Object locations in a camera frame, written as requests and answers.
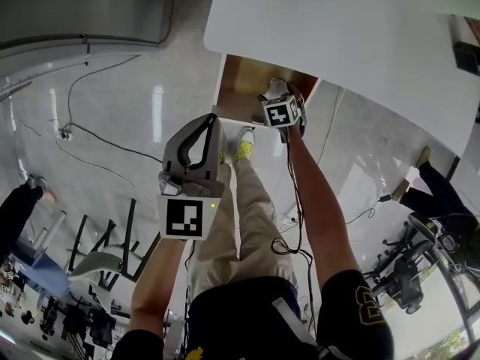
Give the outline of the grey chair with black legs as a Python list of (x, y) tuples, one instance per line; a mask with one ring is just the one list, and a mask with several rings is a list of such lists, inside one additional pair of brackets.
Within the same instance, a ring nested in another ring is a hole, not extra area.
[(67, 266), (69, 279), (71, 281), (86, 279), (89, 275), (99, 274), (100, 279), (97, 281), (98, 286), (106, 291), (110, 291), (120, 277), (133, 283), (136, 283), (140, 279), (143, 269), (146, 267), (158, 242), (161, 240), (161, 236), (155, 236), (144, 255), (140, 256), (137, 253), (140, 242), (131, 241), (136, 205), (137, 201), (132, 199), (130, 201), (127, 226), (122, 244), (110, 244), (110, 237), (116, 228), (116, 224), (110, 220), (103, 235), (97, 240), (91, 250), (78, 261), (77, 257), (80, 256), (80, 241), (88, 217), (84, 216), (82, 218)]

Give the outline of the black office chair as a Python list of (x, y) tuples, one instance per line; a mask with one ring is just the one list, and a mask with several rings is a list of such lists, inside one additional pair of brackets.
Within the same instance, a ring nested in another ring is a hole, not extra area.
[(373, 281), (375, 299), (386, 294), (401, 310), (412, 315), (421, 308), (424, 299), (419, 263), (426, 259), (435, 266), (445, 259), (451, 264), (452, 258), (442, 243), (444, 235), (434, 220), (413, 212), (403, 226), (399, 240), (382, 242), (387, 249), (377, 256), (376, 265), (366, 271), (364, 277)]

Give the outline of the white desk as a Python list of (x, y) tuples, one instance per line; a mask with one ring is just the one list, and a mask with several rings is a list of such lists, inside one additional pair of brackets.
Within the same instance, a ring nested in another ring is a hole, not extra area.
[(421, 0), (213, 0), (204, 44), (301, 71), (362, 95), (462, 155), (480, 77), (457, 68), (464, 18)]

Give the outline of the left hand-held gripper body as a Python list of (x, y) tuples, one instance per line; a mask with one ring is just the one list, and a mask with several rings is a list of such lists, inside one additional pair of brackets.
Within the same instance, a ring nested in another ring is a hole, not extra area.
[(206, 239), (224, 193), (219, 167), (175, 171), (168, 164), (160, 171), (157, 214), (163, 239)]

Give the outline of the person's right shoe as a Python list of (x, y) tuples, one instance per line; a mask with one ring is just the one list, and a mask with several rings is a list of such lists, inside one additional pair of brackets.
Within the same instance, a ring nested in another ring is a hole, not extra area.
[(255, 134), (253, 127), (243, 127), (236, 140), (234, 161), (240, 160), (249, 161), (252, 156), (253, 148), (255, 144)]

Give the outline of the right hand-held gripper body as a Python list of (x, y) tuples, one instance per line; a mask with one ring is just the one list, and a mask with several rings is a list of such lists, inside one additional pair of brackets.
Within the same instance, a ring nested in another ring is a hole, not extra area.
[(289, 85), (290, 95), (273, 100), (266, 100), (263, 94), (257, 95), (257, 100), (263, 109), (265, 124), (269, 128), (277, 129), (280, 141), (288, 142), (288, 130), (297, 127), (300, 136), (305, 134), (307, 119), (305, 114), (305, 99), (302, 93), (293, 85)]

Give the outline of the grey metal cabinet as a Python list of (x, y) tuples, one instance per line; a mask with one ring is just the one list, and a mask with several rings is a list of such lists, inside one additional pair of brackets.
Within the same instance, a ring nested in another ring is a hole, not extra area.
[(159, 47), (175, 0), (0, 0), (0, 51), (33, 44)]

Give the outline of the person's right forearm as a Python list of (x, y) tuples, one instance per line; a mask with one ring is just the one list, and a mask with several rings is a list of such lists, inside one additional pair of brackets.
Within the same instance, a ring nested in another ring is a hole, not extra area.
[(359, 270), (334, 191), (308, 151), (299, 126), (288, 128), (289, 156), (313, 253), (319, 288), (336, 274)]

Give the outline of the white wooden drawer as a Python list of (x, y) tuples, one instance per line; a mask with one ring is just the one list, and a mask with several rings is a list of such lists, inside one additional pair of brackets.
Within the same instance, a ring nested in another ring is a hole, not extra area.
[(220, 63), (212, 112), (226, 122), (265, 127), (265, 114), (258, 95), (269, 88), (270, 79), (289, 83), (308, 104), (321, 79), (288, 67), (224, 53)]

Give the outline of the person's dark shirt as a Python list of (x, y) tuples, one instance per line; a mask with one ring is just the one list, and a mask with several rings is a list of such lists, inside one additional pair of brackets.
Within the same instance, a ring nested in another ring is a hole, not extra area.
[(288, 280), (255, 277), (209, 289), (188, 311), (185, 360), (394, 360), (391, 329), (359, 271), (334, 275), (321, 296), (312, 337)]

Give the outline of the person's left forearm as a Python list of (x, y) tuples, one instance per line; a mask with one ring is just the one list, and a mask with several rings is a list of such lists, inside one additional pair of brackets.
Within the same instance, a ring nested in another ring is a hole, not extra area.
[(173, 294), (176, 275), (186, 242), (162, 238), (133, 291), (130, 303), (129, 329), (163, 336), (164, 315)]

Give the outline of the blue box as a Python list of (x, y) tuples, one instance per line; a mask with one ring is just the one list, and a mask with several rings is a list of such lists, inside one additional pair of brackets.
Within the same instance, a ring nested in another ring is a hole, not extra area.
[(12, 256), (19, 263), (19, 272), (52, 296), (60, 299), (70, 291), (71, 282), (65, 270), (46, 253), (32, 258), (16, 250)]

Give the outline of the person's beige trousers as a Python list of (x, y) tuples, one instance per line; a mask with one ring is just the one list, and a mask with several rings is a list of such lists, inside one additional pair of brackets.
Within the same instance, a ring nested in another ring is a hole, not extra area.
[(224, 192), (207, 239), (193, 246), (188, 266), (191, 303), (207, 290), (251, 278), (283, 278), (294, 290), (298, 282), (289, 254), (274, 253), (275, 207), (251, 162), (220, 165)]

